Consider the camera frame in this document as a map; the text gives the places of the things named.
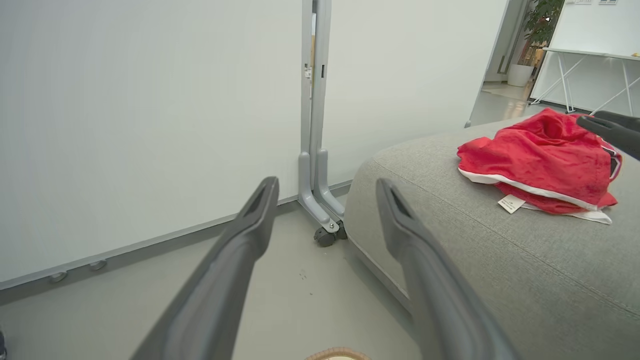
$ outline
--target metal stand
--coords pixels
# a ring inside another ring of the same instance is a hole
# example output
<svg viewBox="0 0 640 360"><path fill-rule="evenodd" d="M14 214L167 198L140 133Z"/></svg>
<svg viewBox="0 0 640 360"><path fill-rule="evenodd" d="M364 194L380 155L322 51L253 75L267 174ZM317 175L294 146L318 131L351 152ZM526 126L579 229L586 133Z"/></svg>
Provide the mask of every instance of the metal stand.
<svg viewBox="0 0 640 360"><path fill-rule="evenodd" d="M316 9L316 48L314 51L313 80L308 74L311 54L312 9ZM302 141L298 157L298 202L318 221L321 228L314 239L322 247L332 245L337 238L346 238L342 217L344 207L329 190L328 151L321 148L324 121L324 93L329 56L329 30L331 0L303 1L302 20ZM338 222L320 204L331 211Z"/></svg>
<svg viewBox="0 0 640 360"><path fill-rule="evenodd" d="M622 93L626 91L627 92L627 99L629 101L629 113L630 113L631 116L634 116L634 105L633 105L633 102L631 101L631 91L629 90L629 88L631 86L634 86L638 81L640 81L640 78L637 78L635 81L631 82L631 84L630 84L629 83L629 77L627 76L627 64L625 63L624 59L620 59L620 61L622 61L622 71L623 71L624 76L625 76L625 88L620 90L619 93L614 95L614 97L609 99L603 105L601 105L597 109L593 110L589 115L593 116L593 114L595 114L596 112L600 111L605 106L609 105L615 98L617 98L618 96L622 95Z"/></svg>
<svg viewBox="0 0 640 360"><path fill-rule="evenodd" d="M553 85L551 85L547 90L545 90L545 92L543 92L536 100L534 100L533 102L530 102L529 105L539 104L545 98L545 96L547 96L553 89L556 88L556 86L558 86L558 84L562 83L562 86L564 89L564 99L566 101L566 113L569 114L569 113L575 112L575 108L573 108L573 98L571 97L571 88L569 87L569 80L567 79L567 77L569 76L569 74L573 72L573 70L576 67L578 67L578 65L580 65L580 63L587 56L589 55L583 55L580 58L580 60L577 63L575 63L574 66L572 66L569 70L565 72L564 69L566 67L564 66L564 54L559 53L558 64L560 66L560 75L561 75L560 78L556 80L556 82L553 83Z"/></svg>

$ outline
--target clothing label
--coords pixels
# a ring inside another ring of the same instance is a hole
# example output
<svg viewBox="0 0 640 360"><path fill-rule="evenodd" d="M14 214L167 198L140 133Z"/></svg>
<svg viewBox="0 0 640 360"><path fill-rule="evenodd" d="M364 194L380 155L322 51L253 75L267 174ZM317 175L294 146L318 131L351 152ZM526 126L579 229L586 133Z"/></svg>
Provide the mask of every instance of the clothing label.
<svg viewBox="0 0 640 360"><path fill-rule="evenodd" d="M507 195L498 201L498 204L508 211L509 214L513 214L517 209L520 209L520 206L524 205L524 203L524 200L520 200L513 195Z"/></svg>

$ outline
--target white panel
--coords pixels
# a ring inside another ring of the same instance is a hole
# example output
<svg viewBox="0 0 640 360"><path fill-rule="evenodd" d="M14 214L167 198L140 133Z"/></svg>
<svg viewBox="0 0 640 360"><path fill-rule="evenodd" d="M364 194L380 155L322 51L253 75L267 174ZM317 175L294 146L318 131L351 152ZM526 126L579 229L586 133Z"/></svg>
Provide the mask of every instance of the white panel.
<svg viewBox="0 0 640 360"><path fill-rule="evenodd" d="M575 6L566 4L560 14L550 47L631 55L640 53L640 1L621 1L616 6ZM547 54L532 97L540 96L560 78L557 54ZM565 55L569 69L581 56ZM629 82L640 77L640 61L627 61ZM569 76L576 108L594 110L625 88L621 60L587 58ZM640 86L632 87L636 114L640 111ZM565 104L562 84L545 100ZM627 95L623 94L605 110L629 114Z"/></svg>
<svg viewBox="0 0 640 360"><path fill-rule="evenodd" d="M506 4L333 1L323 132L330 184L352 179L388 146L464 127Z"/></svg>
<svg viewBox="0 0 640 360"><path fill-rule="evenodd" d="M1 2L0 288L237 213L265 176L297 194L300 31L299 1Z"/></svg>
<svg viewBox="0 0 640 360"><path fill-rule="evenodd" d="M640 1L616 6L566 4L549 47L631 55L640 52Z"/></svg>

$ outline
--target white table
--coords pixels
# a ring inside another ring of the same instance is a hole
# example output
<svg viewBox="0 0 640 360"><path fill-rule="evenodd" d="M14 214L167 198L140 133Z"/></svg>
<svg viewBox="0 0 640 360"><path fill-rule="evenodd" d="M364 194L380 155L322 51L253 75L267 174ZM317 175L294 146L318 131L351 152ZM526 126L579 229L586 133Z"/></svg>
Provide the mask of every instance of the white table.
<svg viewBox="0 0 640 360"><path fill-rule="evenodd" d="M536 100L534 100L533 102L530 102L529 103L530 105L539 104L545 98L545 96L547 96L558 84L562 83L562 86L563 86L563 89L564 89L564 99L566 101L566 113L575 112L575 108L573 107L573 98L571 96L571 88L569 86L569 80L568 80L567 77L588 56L601 56L603 58L619 59L622 62L622 71L624 72L624 77L625 77L625 88L622 89L619 93L617 93L614 97L609 99L607 102L605 102L603 105L601 105L597 109L593 110L590 115L593 115L596 111L604 108L609 103L611 103L615 98L617 98L618 96L622 95L622 93L626 92L627 93L627 99L629 101L629 112L630 112L631 116L634 116L634 105L633 105L633 102L631 101L631 92L630 92L629 88L631 86L634 86L638 81L640 81L640 78L637 78L633 82L629 83L629 78L627 76L627 64L626 64L626 61L640 61L640 58L636 58L636 57L633 57L633 56L609 54L609 53L594 53L594 52L591 52L591 51L554 49L552 47L543 47L542 49L544 51L550 51L550 52L553 52L553 53L558 53L558 65L560 66L560 75L561 76L555 83L553 83L553 85L551 85L548 89L546 89L545 92L543 92ZM565 68L566 68L564 66L564 54L579 54L579 55L582 55L582 57L569 70L564 71Z"/></svg>

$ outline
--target gray fabric upholstery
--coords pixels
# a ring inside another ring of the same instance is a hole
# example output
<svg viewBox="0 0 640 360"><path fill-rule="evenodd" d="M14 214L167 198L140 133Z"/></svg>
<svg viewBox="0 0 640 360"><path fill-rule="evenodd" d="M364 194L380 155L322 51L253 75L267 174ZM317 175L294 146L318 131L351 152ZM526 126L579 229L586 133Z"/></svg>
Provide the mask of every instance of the gray fabric upholstery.
<svg viewBox="0 0 640 360"><path fill-rule="evenodd" d="M524 359L640 358L640 163L627 156L610 192L613 225L519 209L457 170L457 147L516 121L421 138L381 151L356 174L346 204L349 239L406 293L387 252L375 183L394 180L439 236Z"/></svg>

